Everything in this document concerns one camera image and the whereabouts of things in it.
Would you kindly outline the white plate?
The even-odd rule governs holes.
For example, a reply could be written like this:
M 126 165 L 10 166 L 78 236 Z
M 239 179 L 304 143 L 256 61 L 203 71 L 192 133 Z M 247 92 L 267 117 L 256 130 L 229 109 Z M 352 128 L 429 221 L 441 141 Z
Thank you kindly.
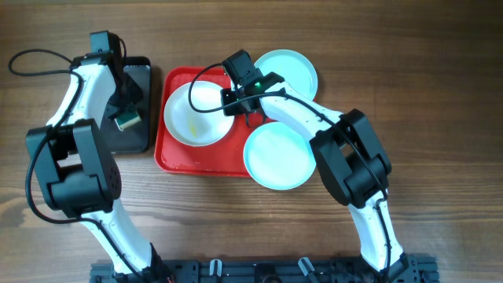
M 230 131 L 234 117 L 223 111 L 200 113 L 189 104 L 190 83 L 177 88 L 167 99 L 163 121 L 168 132 L 179 142 L 193 147 L 216 143 Z M 208 81 L 197 81 L 191 92 L 193 105 L 198 109 L 217 108 L 222 105 L 222 87 Z

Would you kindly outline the green and yellow sponge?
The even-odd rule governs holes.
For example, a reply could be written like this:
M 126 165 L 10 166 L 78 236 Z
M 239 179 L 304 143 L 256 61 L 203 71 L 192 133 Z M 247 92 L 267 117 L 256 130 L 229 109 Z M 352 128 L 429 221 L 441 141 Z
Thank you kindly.
M 140 123 L 141 117 L 138 114 L 138 111 L 134 110 L 134 111 L 123 112 L 120 115 L 118 115 L 114 120 L 119 130 L 126 130 L 128 127 Z

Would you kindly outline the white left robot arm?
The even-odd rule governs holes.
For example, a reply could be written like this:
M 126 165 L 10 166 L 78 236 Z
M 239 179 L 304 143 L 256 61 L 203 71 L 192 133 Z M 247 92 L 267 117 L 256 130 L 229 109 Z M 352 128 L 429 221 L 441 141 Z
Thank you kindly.
M 149 147 L 152 71 L 146 57 L 127 55 L 110 31 L 90 35 L 90 52 L 71 60 L 71 82 L 44 127 L 31 129 L 27 181 L 37 180 L 46 205 L 63 223 L 80 223 L 111 263 L 94 267 L 93 282 L 168 282 L 169 268 L 133 224 L 120 199 L 117 153 Z

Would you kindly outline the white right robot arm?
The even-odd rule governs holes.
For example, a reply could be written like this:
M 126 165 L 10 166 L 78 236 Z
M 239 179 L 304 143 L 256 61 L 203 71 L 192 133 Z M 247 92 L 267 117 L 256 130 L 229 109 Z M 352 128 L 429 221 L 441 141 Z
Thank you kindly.
M 361 256 L 380 277 L 393 281 L 405 265 L 388 209 L 388 159 L 365 114 L 343 114 L 297 92 L 284 77 L 263 73 L 244 50 L 222 66 L 236 87 L 222 105 L 226 114 L 262 110 L 310 145 L 321 180 L 329 194 L 348 207 L 358 232 Z

